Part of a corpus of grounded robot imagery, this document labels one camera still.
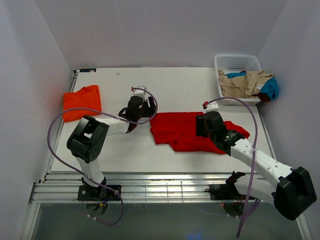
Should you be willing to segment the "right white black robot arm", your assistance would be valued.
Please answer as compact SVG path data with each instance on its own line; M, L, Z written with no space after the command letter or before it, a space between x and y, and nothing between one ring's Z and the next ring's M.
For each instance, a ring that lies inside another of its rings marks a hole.
M285 218L295 220L317 201L311 176L305 168L292 168L254 149L243 134L227 129L217 111L196 116L195 134L209 138L219 150L245 163L267 180L268 186L258 184L250 194L274 205Z

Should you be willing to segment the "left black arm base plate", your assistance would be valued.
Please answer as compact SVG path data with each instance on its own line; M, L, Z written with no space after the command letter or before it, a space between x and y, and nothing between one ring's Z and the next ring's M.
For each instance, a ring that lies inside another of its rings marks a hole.
M120 197L112 190L102 187L81 185L78 189L78 201L119 201Z

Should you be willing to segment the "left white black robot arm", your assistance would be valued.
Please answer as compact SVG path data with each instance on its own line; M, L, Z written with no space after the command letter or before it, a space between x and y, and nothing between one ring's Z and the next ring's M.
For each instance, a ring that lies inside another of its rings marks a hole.
M116 118L95 118L83 116L67 140L66 147L80 164L84 173L79 189L79 201L99 201L120 199L120 188L109 185L104 177L98 157L108 136L128 134L142 118L155 116L157 101L153 97L132 96Z

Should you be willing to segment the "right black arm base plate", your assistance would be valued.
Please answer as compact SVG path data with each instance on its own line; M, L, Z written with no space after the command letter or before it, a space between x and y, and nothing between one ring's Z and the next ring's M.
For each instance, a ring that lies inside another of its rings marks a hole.
M210 194L211 200L245 200L246 196L240 194L235 186L229 186L227 184L210 184L208 188L204 190Z

